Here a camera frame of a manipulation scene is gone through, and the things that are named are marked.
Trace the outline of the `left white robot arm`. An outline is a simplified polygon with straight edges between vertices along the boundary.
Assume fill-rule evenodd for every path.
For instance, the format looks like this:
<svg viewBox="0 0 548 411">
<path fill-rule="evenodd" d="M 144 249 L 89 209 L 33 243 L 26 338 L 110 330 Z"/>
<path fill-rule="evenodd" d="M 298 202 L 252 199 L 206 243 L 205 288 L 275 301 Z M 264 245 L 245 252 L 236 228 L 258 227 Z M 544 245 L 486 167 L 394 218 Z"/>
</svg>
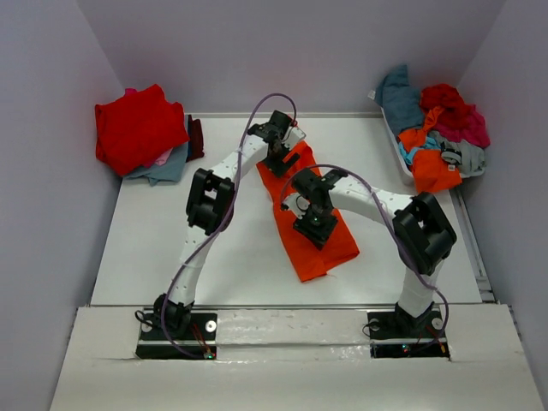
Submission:
<svg viewBox="0 0 548 411">
<path fill-rule="evenodd" d="M 248 124 L 238 147 L 219 164 L 195 171 L 186 205 L 188 228 L 180 266 L 168 290 L 154 302 L 152 319 L 173 342 L 188 332 L 197 283 L 212 243 L 234 215 L 241 179 L 262 162 L 280 176 L 295 162 L 284 159 L 305 139 L 296 120 L 279 110 L 268 122 Z"/>
</svg>

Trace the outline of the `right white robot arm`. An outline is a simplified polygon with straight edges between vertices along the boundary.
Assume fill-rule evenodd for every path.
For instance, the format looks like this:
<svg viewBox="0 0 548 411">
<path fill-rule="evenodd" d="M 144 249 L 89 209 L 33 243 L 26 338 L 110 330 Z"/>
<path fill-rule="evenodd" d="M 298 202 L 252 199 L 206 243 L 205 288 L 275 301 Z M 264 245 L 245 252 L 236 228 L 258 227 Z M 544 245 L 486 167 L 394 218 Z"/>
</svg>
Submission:
<svg viewBox="0 0 548 411">
<path fill-rule="evenodd" d="M 285 183 L 280 207 L 295 215 L 294 229 L 322 249 L 337 226 L 337 210 L 350 211 L 388 230 L 405 268 L 402 292 L 386 320 L 375 321 L 375 331 L 402 337 L 418 336 L 429 323 L 440 268 L 450 256 L 457 235 L 433 194 L 415 196 L 375 188 L 356 173 L 327 165 L 308 166 Z"/>
</svg>

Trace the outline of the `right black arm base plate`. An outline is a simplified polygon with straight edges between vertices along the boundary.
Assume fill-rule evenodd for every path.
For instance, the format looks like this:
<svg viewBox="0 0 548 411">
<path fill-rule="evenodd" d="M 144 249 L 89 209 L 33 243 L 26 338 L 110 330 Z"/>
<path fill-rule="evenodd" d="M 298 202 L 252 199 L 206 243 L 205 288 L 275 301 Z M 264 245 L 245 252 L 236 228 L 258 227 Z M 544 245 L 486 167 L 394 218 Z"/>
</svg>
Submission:
<svg viewBox="0 0 548 411">
<path fill-rule="evenodd" d="M 362 333 L 369 338 L 373 359 L 450 358 L 450 349 L 442 330 L 441 312 L 434 310 L 426 322 L 415 328 L 396 323 L 396 313 L 373 311 L 367 314 Z"/>
</svg>

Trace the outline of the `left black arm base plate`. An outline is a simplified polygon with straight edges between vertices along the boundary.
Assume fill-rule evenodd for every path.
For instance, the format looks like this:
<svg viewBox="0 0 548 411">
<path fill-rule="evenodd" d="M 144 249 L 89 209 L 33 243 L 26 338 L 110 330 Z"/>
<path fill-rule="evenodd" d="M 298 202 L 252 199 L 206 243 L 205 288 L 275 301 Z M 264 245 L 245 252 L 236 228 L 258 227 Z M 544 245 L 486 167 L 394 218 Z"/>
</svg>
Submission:
<svg viewBox="0 0 548 411">
<path fill-rule="evenodd" d="M 137 310 L 140 322 L 135 355 L 141 360 L 215 360 L 217 314 L 194 312 L 184 331 L 169 331 L 176 347 L 165 336 L 151 310 Z"/>
</svg>

